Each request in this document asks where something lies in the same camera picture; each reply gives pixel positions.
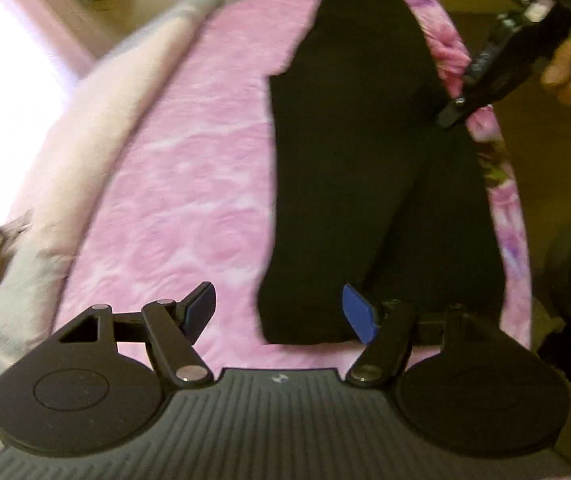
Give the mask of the grey pink quilt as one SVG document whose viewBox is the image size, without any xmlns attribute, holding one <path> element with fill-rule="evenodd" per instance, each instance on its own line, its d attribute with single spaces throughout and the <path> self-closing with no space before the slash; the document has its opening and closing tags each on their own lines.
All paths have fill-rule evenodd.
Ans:
<svg viewBox="0 0 571 480">
<path fill-rule="evenodd" d="M 39 157 L 22 212 L 32 212 L 31 226 L 0 283 L 0 375 L 54 329 L 66 277 L 118 157 L 222 3 L 180 0 L 80 81 Z"/>
</svg>

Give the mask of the pink rose blanket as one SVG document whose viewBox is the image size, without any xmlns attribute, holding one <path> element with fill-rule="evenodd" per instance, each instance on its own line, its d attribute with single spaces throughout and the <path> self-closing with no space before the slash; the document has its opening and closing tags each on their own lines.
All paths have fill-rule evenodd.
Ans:
<svg viewBox="0 0 571 480">
<path fill-rule="evenodd" d="M 347 370 L 358 344 L 266 344 L 254 306 L 272 247 L 267 78 L 287 66 L 319 0 L 242 0 L 203 26 L 144 117 L 96 209 L 56 322 L 93 304 L 116 312 L 185 297 L 204 281 L 216 312 L 197 343 L 224 367 Z M 438 0 L 406 0 L 453 87 L 469 53 Z"/>
</svg>

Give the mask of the black garment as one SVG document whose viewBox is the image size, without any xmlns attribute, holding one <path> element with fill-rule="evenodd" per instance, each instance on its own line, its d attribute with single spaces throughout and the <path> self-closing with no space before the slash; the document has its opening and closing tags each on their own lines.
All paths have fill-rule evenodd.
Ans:
<svg viewBox="0 0 571 480">
<path fill-rule="evenodd" d="M 275 243 L 258 287 L 271 344 L 354 338 L 345 285 L 371 304 L 498 321 L 506 278 L 467 128 L 404 0 L 321 0 L 290 66 L 269 80 Z"/>
</svg>

